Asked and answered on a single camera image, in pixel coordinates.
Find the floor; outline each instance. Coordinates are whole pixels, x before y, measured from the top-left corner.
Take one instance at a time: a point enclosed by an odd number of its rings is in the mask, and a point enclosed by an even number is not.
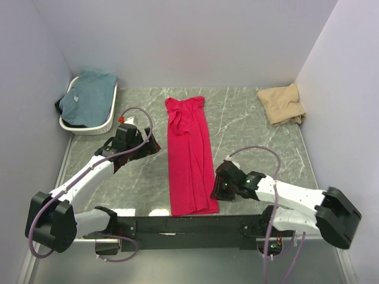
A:
[[[279,180],[316,188],[298,125],[289,123],[279,127],[270,126],[257,91],[256,88],[135,88],[118,91],[111,131],[90,137],[74,136],[65,180],[81,169],[96,149],[114,135],[118,116],[130,106],[142,107],[151,115],[153,132],[162,149],[158,154],[125,165],[111,179],[103,182],[75,211],[84,212],[102,205],[116,209],[120,215],[170,214],[166,140],[168,116],[164,104],[170,96],[177,99],[198,95],[205,97],[204,111],[215,168],[231,152],[248,145],[261,145],[271,148],[281,157]],[[147,126],[147,119],[140,112],[133,111],[130,115],[137,117],[140,129]],[[236,159],[245,172],[255,170],[272,175],[276,168],[275,158],[262,150],[240,153]],[[259,214],[266,205],[237,198],[234,202],[220,202],[219,214]]]
[[[307,152],[297,124],[271,127],[257,98],[256,88],[136,88],[117,94],[115,119],[109,133],[85,137],[74,136],[64,171],[68,180],[91,158],[108,137],[114,135],[117,117],[122,110],[136,105],[144,108],[153,119],[154,135],[162,150],[145,159],[128,163],[112,178],[88,195],[76,212],[91,210],[97,205],[116,210],[119,215],[169,215],[167,164],[168,97],[186,99],[205,97],[214,167],[244,146],[261,145],[276,151],[282,158],[278,179],[294,185],[317,188]],[[138,112],[131,113],[139,127],[147,121]],[[272,175],[275,159],[261,150],[246,151],[237,156],[246,172],[255,170]],[[259,214],[266,207],[262,202],[237,198],[220,202],[220,213]],[[296,253],[296,248],[274,262],[269,262],[270,283],[280,283]],[[94,244],[77,241],[63,254],[49,260],[38,260],[30,283],[262,283],[262,257],[257,251],[235,248],[143,250],[127,263],[103,263],[95,258]],[[346,283],[337,251],[323,240],[307,239],[287,283]]]

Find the black bar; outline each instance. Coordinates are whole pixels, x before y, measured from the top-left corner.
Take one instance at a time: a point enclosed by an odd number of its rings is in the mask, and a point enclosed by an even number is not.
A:
[[[256,250],[256,238],[266,234],[263,215],[210,215],[186,217],[118,217],[120,235],[136,240],[142,250],[238,247]],[[278,231],[273,228],[271,237]],[[282,232],[283,237],[292,231]],[[103,238],[94,233],[86,238]],[[134,251],[123,241],[121,251]]]

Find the white arm segment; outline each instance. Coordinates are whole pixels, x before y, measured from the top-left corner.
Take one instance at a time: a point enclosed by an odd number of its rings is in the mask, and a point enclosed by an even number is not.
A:
[[[316,205],[321,205],[324,200],[324,191],[318,189],[306,189],[276,181],[279,195],[279,207],[275,214],[273,226],[279,231],[293,230],[306,232],[307,234],[320,234],[316,226]],[[274,203],[274,180],[266,176],[258,183],[256,195],[260,201]]]
[[[299,231],[307,234],[320,234],[316,226],[316,217],[309,217],[295,210],[284,209],[279,207],[272,223],[275,229],[279,231]]]
[[[321,205],[324,200],[324,191],[319,189],[301,188],[296,185],[288,183],[277,183],[277,190],[279,195],[279,206],[291,208],[295,211],[303,213],[308,217],[314,217],[317,211],[316,205]],[[270,176],[266,176],[258,183],[258,190],[256,195],[259,201],[275,202],[274,180]]]
[[[86,164],[83,169],[76,173],[67,182],[60,187],[52,190],[50,193],[52,197],[56,196],[62,190],[65,190],[66,186],[80,176],[88,167],[91,167],[97,161],[103,159],[103,156],[93,156],[91,160]],[[83,177],[68,193],[59,198],[60,201],[68,200],[75,209],[82,203],[85,197],[93,193],[96,188],[107,178],[111,177],[114,173],[114,166],[112,162],[105,161],[91,170],[85,177]]]
[[[59,192],[66,189],[66,186],[80,176],[88,167],[91,167],[97,161],[103,159],[103,156],[93,156],[91,160],[76,173],[72,178],[65,182],[60,187],[52,190],[50,193],[52,197],[56,196]],[[82,203],[85,197],[93,193],[99,185],[112,176],[114,173],[114,166],[112,162],[105,161],[91,170],[85,177],[83,177],[75,186],[73,186],[68,193],[62,195],[59,200],[68,200],[72,205],[74,212],[78,205]],[[102,210],[93,209],[89,212],[75,214],[76,221],[76,238],[87,235],[96,231],[104,231],[108,226],[110,216]]]
[[[92,211],[75,214],[76,237],[81,238],[97,231],[104,231],[109,223],[110,216],[104,211],[93,209]]]

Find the cable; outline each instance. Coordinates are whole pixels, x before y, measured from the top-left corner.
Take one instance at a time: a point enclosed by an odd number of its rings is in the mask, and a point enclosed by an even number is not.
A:
[[[107,161],[109,159],[112,159],[112,158],[115,158],[115,157],[118,157],[118,156],[122,156],[122,155],[125,155],[125,154],[128,154],[128,153],[131,153],[133,151],[136,151],[139,148],[141,148],[143,145],[145,145],[149,141],[149,139],[151,138],[152,133],[153,133],[153,121],[152,121],[150,115],[145,110],[143,110],[142,108],[139,108],[137,106],[131,106],[131,107],[125,109],[123,111],[123,113],[121,114],[121,116],[123,116],[126,112],[131,111],[132,109],[138,109],[139,111],[143,112],[145,114],[145,116],[147,117],[147,119],[149,120],[150,132],[147,135],[146,139],[143,140],[143,142],[141,144],[139,144],[138,146],[136,146],[135,148],[132,148],[130,150],[126,150],[126,151],[123,151],[123,152],[119,152],[117,154],[110,155],[108,157],[105,157],[104,159],[101,159],[101,160],[97,161],[91,167],[88,167],[81,175],[79,175],[76,179],[74,179],[70,184],[68,184],[67,187],[64,190],[62,190],[56,196],[54,196],[51,200],[49,200],[48,203],[46,203],[41,208],[41,210],[39,210],[39,212],[37,213],[37,215],[34,217],[33,222],[31,223],[31,226],[30,226],[30,229],[29,229],[29,235],[28,235],[28,245],[29,245],[30,252],[36,258],[43,259],[43,258],[48,257],[49,255],[51,255],[53,253],[53,250],[51,250],[47,254],[39,254],[38,252],[36,252],[36,250],[35,250],[35,248],[33,246],[34,229],[36,228],[38,220],[40,219],[40,217],[42,216],[42,214],[46,211],[46,209],[52,203],[54,203],[56,200],[58,200],[60,197],[62,197],[64,194],[68,193],[68,191],[71,188],[73,188],[80,180],[82,180],[91,170],[93,170],[99,164],[101,164],[101,163],[103,163],[103,162],[105,162],[105,161]],[[110,236],[112,238],[122,238],[123,240],[128,240],[128,241],[131,240],[129,238],[115,236],[115,235],[110,235]],[[127,258],[127,259],[132,258],[137,252],[138,252],[138,244],[136,245],[136,251],[129,258]]]
[[[99,259],[103,259],[103,261],[105,261],[105,262],[126,262],[127,260],[130,260],[131,258],[133,258],[137,254],[137,252],[139,251],[138,243],[131,238],[122,237],[120,235],[108,235],[108,234],[103,234],[103,233],[100,233],[100,235],[102,235],[103,237],[108,237],[108,238],[117,238],[119,240],[126,240],[126,241],[133,243],[134,246],[136,247],[135,251],[130,256],[128,256],[124,259],[107,259],[104,256],[98,256]]]
[[[285,281],[286,281],[287,278],[289,277],[289,275],[290,275],[292,269],[294,268],[295,263],[296,263],[296,260],[297,260],[299,254],[300,254],[301,248],[303,247],[303,244],[305,243],[305,242],[304,242],[305,239],[306,239],[306,232],[303,232],[303,237],[301,238],[301,244],[299,245],[299,247],[298,247],[298,249],[297,249],[297,252],[296,252],[296,255],[295,255],[295,257],[294,257],[294,259],[293,259],[293,261],[292,261],[292,263],[291,263],[291,265],[290,265],[290,268],[288,268],[288,271],[287,271],[287,273],[285,274],[285,276],[284,276],[284,278],[283,278],[281,284],[284,284],[284,283],[285,283]]]
[[[271,154],[273,154],[275,156],[275,158],[277,159],[278,161],[278,164],[277,164],[277,169],[275,170],[275,173],[274,175],[272,176],[273,180],[274,180],[274,194],[275,194],[275,199],[274,199],[274,209],[272,210],[272,214],[271,214],[271,218],[270,218],[270,221],[268,223],[268,227],[267,227],[267,230],[266,230],[266,236],[265,236],[265,244],[264,244],[264,249],[263,249],[263,273],[264,273],[264,281],[265,281],[265,284],[268,284],[268,267],[267,267],[267,260],[268,260],[268,246],[269,246],[269,240],[270,240],[270,236],[271,236],[271,231],[272,231],[272,223],[274,222],[274,218],[275,218],[275,214],[277,212],[277,209],[278,209],[278,203],[279,203],[279,195],[278,195],[278,189],[277,189],[277,177],[278,177],[278,174],[279,174],[279,171],[280,171],[280,168],[281,168],[281,160],[280,160],[280,157],[278,154],[276,154],[276,152],[272,151],[271,149],[267,148],[267,147],[264,147],[264,146],[247,146],[247,147],[244,147],[244,148],[241,148],[241,149],[238,149],[237,151],[234,151],[232,154],[229,155],[229,157],[232,157],[234,156],[235,154],[241,152],[241,151],[244,151],[244,150],[248,150],[248,149],[261,149],[261,150],[265,150],[265,151],[268,151],[270,152]],[[283,281],[287,280],[287,277],[288,275],[290,274],[293,266],[295,265],[295,262],[296,262],[296,259],[297,259],[297,256],[300,252],[300,249],[301,249],[301,246],[298,248],[297,250],[297,253],[296,253],[296,256],[294,258],[294,261],[292,262],[291,266],[290,266],[290,269],[288,270],[286,276],[284,277]]]
[[[292,246],[294,244],[294,240],[295,240],[295,235],[296,235],[296,232],[293,233],[292,238],[291,238],[290,243],[288,244],[288,246],[282,252],[280,252],[280,254],[277,254],[276,256],[273,256],[272,257],[273,259],[278,259],[283,254],[285,254],[287,251],[289,251],[290,248],[292,248]]]

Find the white wall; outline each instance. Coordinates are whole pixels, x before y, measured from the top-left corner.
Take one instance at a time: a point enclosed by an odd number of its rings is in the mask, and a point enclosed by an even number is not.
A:
[[[378,27],[377,0],[339,0],[296,80],[317,181],[363,215],[350,250],[361,284],[379,279]]]
[[[31,1],[0,1],[0,38],[0,282],[12,284],[30,199],[53,188],[66,150],[54,102],[71,72]]]
[[[293,83],[337,0],[33,0],[75,74],[128,86]]]

